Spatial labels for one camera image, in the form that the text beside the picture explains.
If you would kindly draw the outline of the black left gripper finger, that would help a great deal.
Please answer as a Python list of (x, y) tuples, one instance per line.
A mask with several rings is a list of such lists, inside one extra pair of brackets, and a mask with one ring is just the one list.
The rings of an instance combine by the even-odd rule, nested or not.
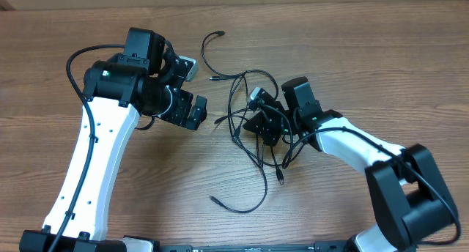
[(192, 122), (203, 122), (207, 117), (207, 99), (197, 96), (190, 112), (190, 120)]
[(197, 130), (201, 124), (201, 121), (196, 118), (189, 118), (187, 119), (186, 123), (184, 124), (184, 128), (188, 130)]

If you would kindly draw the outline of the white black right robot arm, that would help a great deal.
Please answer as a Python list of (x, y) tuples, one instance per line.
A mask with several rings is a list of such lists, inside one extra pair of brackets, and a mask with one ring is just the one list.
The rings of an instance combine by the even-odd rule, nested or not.
[(281, 162), (287, 167), (299, 145), (310, 145), (363, 174), (376, 224), (332, 245), (332, 251), (416, 251), (443, 246), (461, 236), (457, 206), (432, 153), (415, 144), (404, 147), (380, 140), (334, 110), (324, 111), (307, 78), (282, 84), (282, 105), (263, 88), (247, 97), (256, 115), (244, 128), (274, 147), (282, 135), (297, 136)]

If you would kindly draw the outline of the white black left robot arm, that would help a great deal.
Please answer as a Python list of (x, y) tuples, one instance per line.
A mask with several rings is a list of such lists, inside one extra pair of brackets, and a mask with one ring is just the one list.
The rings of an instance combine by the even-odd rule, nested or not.
[(75, 92), (83, 105), (78, 140), (59, 195), (40, 230), (26, 230), (26, 251), (159, 251), (156, 240), (107, 238), (110, 200), (122, 156), (143, 116), (196, 130), (207, 100), (184, 91), (199, 66), (165, 37), (132, 28), (115, 54), (96, 61)]

